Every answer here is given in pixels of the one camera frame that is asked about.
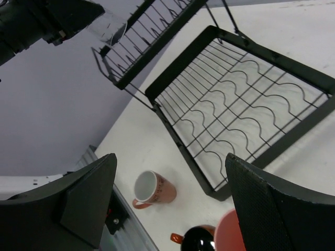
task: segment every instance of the black plastic part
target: black plastic part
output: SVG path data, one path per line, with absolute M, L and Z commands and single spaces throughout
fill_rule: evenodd
M 233 154 L 227 155 L 226 171 L 248 251 L 335 249 L 334 196 L 269 174 Z
M 54 21 L 59 30 L 48 32 L 43 39 L 49 41 L 50 38 L 55 45 L 62 43 L 63 40 L 72 38 L 81 30 L 90 25 L 97 17 L 105 13 L 104 8 L 97 3 L 86 0 L 35 0 L 36 2 L 46 2 L 44 7 L 48 10 L 50 20 Z M 63 31 L 66 37 L 59 35 Z
M 335 79 L 316 71 L 308 66 L 296 62 L 290 58 L 271 51 L 261 45 L 256 44 L 248 38 L 240 37 L 227 31 L 218 29 L 214 26 L 206 28 L 185 50 L 173 61 L 171 65 L 147 88 L 145 94 L 155 108 L 156 114 L 164 123 L 177 147 L 184 156 L 190 169 L 201 185 L 203 191 L 219 200 L 224 201 L 231 193 L 228 184 L 216 190 L 216 187 L 210 185 L 207 177 L 201 171 L 198 163 L 194 160 L 187 146 L 183 143 L 178 133 L 174 130 L 173 125 L 162 112 L 162 107 L 157 103 L 156 98 L 198 57 L 198 55 L 215 39 L 220 38 L 223 42 L 229 43 L 246 53 L 254 55 L 261 60 L 272 64 L 284 72 L 301 79 L 306 84 L 313 86 L 328 95 L 328 100 L 320 107 L 315 106 L 315 110 L 306 118 L 302 119 L 298 125 L 284 133 L 284 135 L 274 144 L 257 157 L 253 164 L 259 168 L 265 168 L 269 163 L 275 160 L 280 154 L 288 149 L 293 143 L 300 139 L 305 133 L 311 130 L 322 119 L 335 110 L 335 98 L 331 95 L 335 91 Z
M 0 7 L 0 65 L 43 38 L 59 45 L 105 13 L 86 0 L 12 0 Z
M 124 208 L 115 192 L 113 192 L 111 194 L 105 222 L 109 233 L 113 235 L 116 231 L 120 230 L 128 216 L 129 214 L 127 210 Z
M 115 154 L 109 154 L 58 180 L 0 201 L 2 250 L 99 248 L 116 165 Z
M 29 48 L 43 36 L 43 27 L 16 1 L 0 7 L 0 65 Z
M 12 49 L 4 42 L 0 42 L 0 66 L 15 57 Z
M 141 17 L 150 18 L 150 14 L 147 14 L 146 10 L 149 7 L 152 7 L 154 2 L 155 1 L 153 0 L 146 0 L 137 9 L 137 11 L 128 19 L 127 31 L 131 30 L 132 26 L 136 22 L 138 22 Z M 183 7 L 180 13 L 176 13 L 166 7 L 165 11 L 170 11 L 171 15 L 174 15 L 173 21 L 169 23 L 163 18 L 161 20 L 157 20 L 160 22 L 165 22 L 165 29 L 162 31 L 155 31 L 155 40 L 150 43 L 150 46 L 144 51 L 141 51 L 141 54 L 137 58 L 132 59 L 132 63 L 129 64 L 127 67 L 120 67 L 122 71 L 122 76 L 116 76 L 115 71 L 113 70 L 113 67 L 118 67 L 117 65 L 110 65 L 110 63 L 113 62 L 113 59 L 109 59 L 110 62 L 106 60 L 106 58 L 108 58 L 107 53 L 110 51 L 110 49 L 107 47 L 103 47 L 100 51 L 100 55 L 102 56 L 102 58 L 106 57 L 105 60 L 103 60 L 103 64 L 107 68 L 108 79 L 119 89 L 124 89 L 127 85 L 131 83 L 131 81 L 164 48 L 164 46 L 167 45 L 167 43 L 177 34 L 177 32 L 197 13 L 199 9 L 201 9 L 201 7 L 207 2 L 207 0 L 176 0 L 174 2 L 177 4 L 177 6 L 185 7 Z

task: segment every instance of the orange handle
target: orange handle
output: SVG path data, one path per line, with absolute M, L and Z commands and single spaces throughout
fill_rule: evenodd
M 149 206 L 151 206 L 152 204 L 149 203 L 143 203 L 143 204 L 137 204 L 139 201 L 137 199 L 133 199 L 132 201 L 132 206 L 135 209 L 144 209 L 144 208 L 148 208 Z
M 177 244 L 182 244 L 184 237 L 178 234 L 171 234 L 170 240 L 176 242 Z

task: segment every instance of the wire rack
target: wire rack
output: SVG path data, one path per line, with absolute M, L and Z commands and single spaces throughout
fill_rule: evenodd
M 207 0 L 146 0 L 128 19 L 124 37 L 99 55 L 105 66 L 100 71 L 124 89 L 157 55 Z
M 334 110 L 334 85 L 333 78 L 210 26 L 146 96 L 204 191 L 225 200 L 227 154 L 264 168 Z

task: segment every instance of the red mug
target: red mug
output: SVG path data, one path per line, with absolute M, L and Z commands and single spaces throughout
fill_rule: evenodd
M 236 210 L 227 212 L 216 227 L 214 242 L 216 251 L 245 251 Z
M 135 182 L 134 192 L 132 206 L 136 209 L 144 209 L 155 203 L 170 203 L 177 196 L 174 185 L 154 171 L 140 174 Z

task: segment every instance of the table surface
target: table surface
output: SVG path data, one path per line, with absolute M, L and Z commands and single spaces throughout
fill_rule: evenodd
M 302 1 L 236 6 L 232 13 L 246 35 L 257 43 L 335 77 L 335 4 Z M 224 8 L 214 8 L 219 25 L 232 31 Z M 179 32 L 141 86 L 145 90 L 186 46 L 213 24 L 203 9 Z M 319 123 L 266 170 L 296 184 L 335 195 L 335 114 Z M 231 208 L 232 198 L 216 201 L 204 194 L 160 119 L 132 99 L 106 135 L 96 155 L 116 153 L 115 184 L 131 204 L 138 175 L 154 170 L 177 188 L 170 204 L 134 210 L 145 230 L 161 251 L 179 250 L 171 233 L 184 234 L 199 224 L 216 225 Z

